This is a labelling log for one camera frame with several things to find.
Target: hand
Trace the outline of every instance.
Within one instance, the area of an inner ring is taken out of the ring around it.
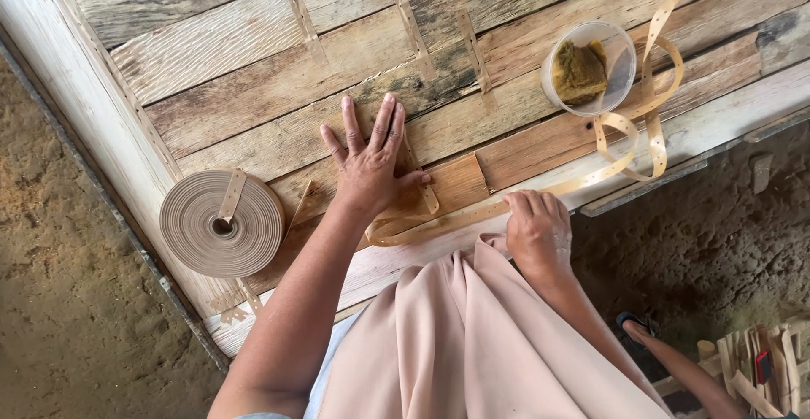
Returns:
[[[573,277],[568,209],[551,193],[522,190],[504,196],[512,209],[506,246],[533,288]]]
[[[348,151],[329,126],[321,126],[323,142],[340,170],[338,193],[333,203],[358,212],[361,218],[371,223],[375,216],[394,203],[402,189],[427,183],[430,175],[414,171],[399,179],[394,178],[397,151],[405,136],[405,108],[396,102],[393,94],[386,94],[380,106],[368,146],[357,126],[354,102],[349,96],[344,96],[341,105]]]

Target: red object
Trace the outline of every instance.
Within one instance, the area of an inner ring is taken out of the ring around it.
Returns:
[[[762,351],[756,356],[756,382],[765,384],[771,375],[770,353]]]

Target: forearm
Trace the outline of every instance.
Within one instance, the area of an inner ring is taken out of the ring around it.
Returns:
[[[329,206],[258,314],[217,400],[253,395],[267,404],[275,398],[303,413],[327,351],[351,256],[368,223],[338,202]]]
[[[554,278],[527,276],[526,280],[552,310],[582,335],[582,338],[669,413],[661,396],[599,316],[573,273],[560,273]]]

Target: workbench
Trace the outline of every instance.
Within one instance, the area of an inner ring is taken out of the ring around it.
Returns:
[[[544,97],[543,59],[567,29],[590,19],[619,25],[643,49],[661,1],[0,0],[0,38],[225,367],[255,321],[247,299],[267,301],[335,193],[319,126],[344,142],[344,95],[368,136],[382,96],[397,94],[408,140],[433,178],[436,216],[483,206],[606,164],[591,120]],[[694,170],[766,125],[773,132],[807,119],[808,1],[679,3],[663,35],[680,50],[685,74],[659,108],[672,170]],[[674,69],[659,49],[653,70],[662,92]],[[628,100],[639,93],[634,87]],[[611,150],[626,152],[616,134]],[[642,151],[632,167],[649,172],[651,157]],[[186,268],[159,230],[171,187],[210,168],[241,168],[265,181],[288,224],[305,197],[278,255],[243,284]],[[614,194],[637,195],[628,186],[617,175],[562,200],[570,209],[591,204],[596,214]],[[415,191],[388,215],[420,206]],[[361,243],[336,311],[357,310],[403,268],[470,248],[479,232],[504,231],[506,219],[405,246]],[[238,319],[220,319],[234,307]]]

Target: leg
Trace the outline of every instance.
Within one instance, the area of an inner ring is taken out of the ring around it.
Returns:
[[[630,338],[641,343],[652,352],[673,378],[680,381],[701,402],[712,419],[740,419],[747,414],[743,408],[712,378],[700,365],[647,333],[637,322],[627,320],[622,323]]]

